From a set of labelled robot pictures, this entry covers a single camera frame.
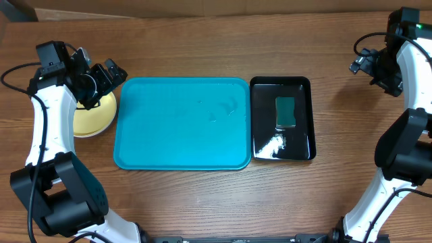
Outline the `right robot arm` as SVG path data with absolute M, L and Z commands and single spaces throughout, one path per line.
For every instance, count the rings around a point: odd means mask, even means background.
M 318 242 L 388 242 L 380 229 L 410 193 L 426 196 L 418 186 L 431 179 L 431 25 L 420 11 L 401 7 L 387 19 L 385 48 L 356 51 L 350 65 L 356 74 L 372 77 L 385 93 L 404 97 L 404 112 L 380 137 L 374 160 L 376 173 L 356 206 Z

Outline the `green yellow sponge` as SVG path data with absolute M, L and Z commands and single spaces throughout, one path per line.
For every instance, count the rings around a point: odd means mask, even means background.
M 278 128 L 291 128 L 296 126 L 294 115 L 295 100 L 294 97 L 277 97 L 276 106 L 276 126 Z

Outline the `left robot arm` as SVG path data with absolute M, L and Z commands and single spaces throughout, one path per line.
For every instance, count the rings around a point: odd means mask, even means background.
M 34 107 L 32 146 L 10 185 L 27 210 L 27 226 L 72 242 L 149 242 L 146 232 L 110 209 L 102 184 L 77 158 L 76 108 L 92 109 L 122 84 L 127 72 L 113 60 L 92 64 L 83 48 L 62 41 L 36 47 L 36 73 L 24 91 Z

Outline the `yellow plate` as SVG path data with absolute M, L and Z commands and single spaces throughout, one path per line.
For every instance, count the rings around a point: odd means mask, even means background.
M 116 113 L 117 100 L 112 92 L 103 96 L 90 110 L 78 103 L 74 114 L 74 136 L 87 138 L 100 134 L 111 125 Z

